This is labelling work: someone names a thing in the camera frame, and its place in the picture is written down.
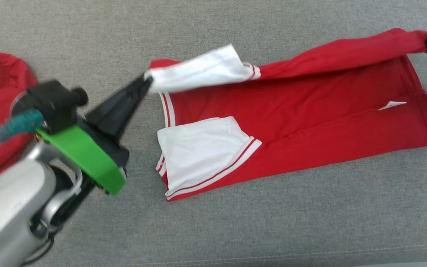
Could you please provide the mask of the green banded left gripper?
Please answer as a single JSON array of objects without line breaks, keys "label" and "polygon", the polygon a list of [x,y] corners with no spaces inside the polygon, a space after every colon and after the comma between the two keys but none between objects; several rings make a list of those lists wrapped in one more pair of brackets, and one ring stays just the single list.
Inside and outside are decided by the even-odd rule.
[{"label": "green banded left gripper", "polygon": [[89,179],[108,194],[118,195],[126,184],[129,151],[117,140],[124,134],[152,81],[153,78],[139,76],[85,115],[90,125],[104,130],[111,138],[83,119],[55,134],[49,132],[46,121],[37,123],[38,160],[59,160],[78,179]]}]

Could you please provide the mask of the red and white jersey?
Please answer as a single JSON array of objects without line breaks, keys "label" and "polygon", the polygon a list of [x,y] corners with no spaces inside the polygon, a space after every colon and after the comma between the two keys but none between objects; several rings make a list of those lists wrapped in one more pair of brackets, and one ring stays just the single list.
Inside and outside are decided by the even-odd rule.
[{"label": "red and white jersey", "polygon": [[167,201],[302,169],[427,146],[427,93],[408,54],[427,32],[339,39],[256,66],[234,47],[184,62],[158,59],[144,78],[165,127],[156,170]]}]

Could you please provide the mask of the black round left gripper motor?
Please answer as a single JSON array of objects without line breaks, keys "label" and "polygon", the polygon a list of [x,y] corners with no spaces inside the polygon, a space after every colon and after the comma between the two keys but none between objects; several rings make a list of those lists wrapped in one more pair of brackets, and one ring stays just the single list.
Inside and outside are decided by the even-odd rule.
[{"label": "black round left gripper motor", "polygon": [[32,109],[31,97],[27,91],[23,91],[14,99],[10,108],[10,118],[27,112]]}]

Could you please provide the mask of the grey fabric sofa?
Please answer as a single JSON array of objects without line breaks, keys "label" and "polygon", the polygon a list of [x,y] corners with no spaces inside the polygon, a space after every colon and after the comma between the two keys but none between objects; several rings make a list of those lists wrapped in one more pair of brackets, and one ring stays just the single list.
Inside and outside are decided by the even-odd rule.
[{"label": "grey fabric sofa", "polygon": [[[263,65],[341,38],[427,31],[427,0],[0,0],[0,52],[93,106],[153,59],[233,44]],[[427,54],[410,59],[427,91]],[[168,203],[159,96],[124,135],[128,180],[95,190],[34,267],[427,267],[427,147],[256,179]]]}]

